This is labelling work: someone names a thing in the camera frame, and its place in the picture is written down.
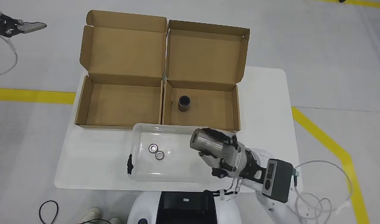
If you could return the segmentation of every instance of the table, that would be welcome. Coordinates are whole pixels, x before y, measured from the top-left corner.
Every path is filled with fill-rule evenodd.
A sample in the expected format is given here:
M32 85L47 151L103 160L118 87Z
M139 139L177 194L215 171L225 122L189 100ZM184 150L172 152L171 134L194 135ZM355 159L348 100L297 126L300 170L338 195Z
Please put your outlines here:
M204 191L227 188L230 178L208 184L138 182L126 173L132 131L84 129L74 124L83 81L72 107L55 175L57 188L88 190ZM299 164L296 136L285 72L246 67L238 84L241 131L237 139L249 148L261 148L274 158ZM241 192L253 192L242 187Z

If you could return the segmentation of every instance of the transparent container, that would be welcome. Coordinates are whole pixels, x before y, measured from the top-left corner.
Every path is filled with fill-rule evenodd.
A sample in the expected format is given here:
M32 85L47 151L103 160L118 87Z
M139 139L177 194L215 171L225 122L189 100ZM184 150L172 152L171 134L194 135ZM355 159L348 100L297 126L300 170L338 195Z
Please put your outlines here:
M190 148L198 127L136 124L132 136L130 177L137 181L198 182L210 180L211 168ZM149 145L156 144L164 159L157 160Z

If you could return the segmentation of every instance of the shoe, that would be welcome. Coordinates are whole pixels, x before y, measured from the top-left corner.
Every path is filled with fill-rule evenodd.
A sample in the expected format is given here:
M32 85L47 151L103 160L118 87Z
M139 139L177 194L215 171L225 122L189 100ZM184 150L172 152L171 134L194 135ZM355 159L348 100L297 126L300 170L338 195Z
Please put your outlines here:
M79 221L79 223L88 222L89 220L100 218L100 210L96 207L93 207L88 211L84 217Z
M112 218L109 222L110 222L111 224L122 224L122 223L121 223L121 220L118 219L117 217Z

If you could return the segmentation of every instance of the cardboard box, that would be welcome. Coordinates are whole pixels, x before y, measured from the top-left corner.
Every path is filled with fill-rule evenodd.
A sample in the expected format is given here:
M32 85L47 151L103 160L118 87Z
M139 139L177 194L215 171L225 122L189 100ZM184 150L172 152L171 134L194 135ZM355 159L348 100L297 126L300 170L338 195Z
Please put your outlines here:
M249 29L169 21L162 123L240 130L237 83L243 79ZM178 99L190 97L186 112Z
M80 62L88 76L75 124L85 128L159 124L166 18L90 11L86 22Z

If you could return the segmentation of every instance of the gray floor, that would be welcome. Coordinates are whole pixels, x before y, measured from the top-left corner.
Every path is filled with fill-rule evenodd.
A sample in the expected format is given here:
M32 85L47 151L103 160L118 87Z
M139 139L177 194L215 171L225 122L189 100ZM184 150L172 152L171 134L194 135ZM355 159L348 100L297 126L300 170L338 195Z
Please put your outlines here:
M369 218L380 222L380 180L374 175L380 166L379 9L308 0L0 0L0 9L48 24L12 40L20 60L0 77L0 87L14 89L76 91L81 34L90 9L249 27L247 65L285 70L292 106L351 154ZM0 58L5 60L0 68L13 60L2 41ZM138 192L54 187L70 111L70 105L0 102L0 223L39 223L38 208L50 199L60 204L57 223L75 223L93 206L105 218L126 221ZM299 124L294 126L301 161L339 163ZM346 186L343 182L332 190L331 183L341 180L324 170L324 180L306 176L305 187L332 193L339 202ZM238 197L237 203L245 223L271 223L253 195ZM356 223L352 207L330 223Z

